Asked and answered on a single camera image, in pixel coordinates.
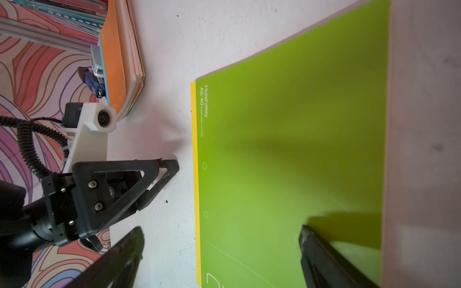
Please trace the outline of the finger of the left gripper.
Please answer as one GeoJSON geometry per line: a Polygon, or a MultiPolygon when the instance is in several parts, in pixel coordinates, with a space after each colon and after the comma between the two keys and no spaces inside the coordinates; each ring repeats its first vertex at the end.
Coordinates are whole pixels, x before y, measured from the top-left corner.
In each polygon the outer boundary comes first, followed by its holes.
{"type": "Polygon", "coordinates": [[[156,180],[155,160],[79,162],[72,168],[72,191],[80,238],[116,223],[156,180]]]}
{"type": "Polygon", "coordinates": [[[167,185],[167,183],[177,174],[180,166],[177,160],[156,159],[156,165],[159,169],[165,169],[166,172],[162,177],[154,183],[154,185],[147,189],[136,201],[138,211],[145,209],[167,185]]]}

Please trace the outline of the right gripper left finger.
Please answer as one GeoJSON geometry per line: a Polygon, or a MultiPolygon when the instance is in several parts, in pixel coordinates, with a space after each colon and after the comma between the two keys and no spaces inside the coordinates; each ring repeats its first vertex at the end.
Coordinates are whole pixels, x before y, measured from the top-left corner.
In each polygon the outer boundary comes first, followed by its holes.
{"type": "Polygon", "coordinates": [[[135,227],[67,287],[132,288],[144,246],[143,231],[135,227]]]}

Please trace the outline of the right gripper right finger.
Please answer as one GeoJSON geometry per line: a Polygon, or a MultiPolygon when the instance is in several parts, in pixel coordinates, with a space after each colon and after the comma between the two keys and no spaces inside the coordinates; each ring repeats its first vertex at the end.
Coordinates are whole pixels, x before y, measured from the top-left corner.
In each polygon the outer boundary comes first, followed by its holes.
{"type": "Polygon", "coordinates": [[[301,267],[307,287],[378,287],[310,226],[302,226],[298,242],[301,251],[301,267]]]}

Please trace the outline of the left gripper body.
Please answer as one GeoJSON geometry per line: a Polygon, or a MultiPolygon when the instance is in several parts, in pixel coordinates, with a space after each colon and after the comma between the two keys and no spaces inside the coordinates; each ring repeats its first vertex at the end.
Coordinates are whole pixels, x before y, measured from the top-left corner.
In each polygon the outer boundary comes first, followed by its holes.
{"type": "MultiPolygon", "coordinates": [[[[21,233],[21,247],[63,247],[80,241],[87,248],[102,248],[103,245],[97,239],[97,234],[88,238],[80,238],[78,235],[75,223],[77,212],[72,195],[75,183],[72,174],[51,174],[43,180],[42,184],[43,198],[25,206],[22,210],[28,225],[21,233]]],[[[134,203],[117,222],[137,210],[134,203]]]]}

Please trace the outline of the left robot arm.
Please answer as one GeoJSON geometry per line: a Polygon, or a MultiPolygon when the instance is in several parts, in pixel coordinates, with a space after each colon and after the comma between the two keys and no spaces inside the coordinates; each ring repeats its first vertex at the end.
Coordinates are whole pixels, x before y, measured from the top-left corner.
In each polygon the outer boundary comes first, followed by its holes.
{"type": "Polygon", "coordinates": [[[97,234],[146,208],[178,172],[176,160],[79,162],[55,173],[38,158],[32,135],[43,134],[62,147],[67,139],[40,120],[1,117],[18,131],[25,163],[42,181],[44,196],[25,205],[24,188],[1,182],[1,286],[19,288],[31,278],[33,254],[79,241],[95,252],[97,234]]]}

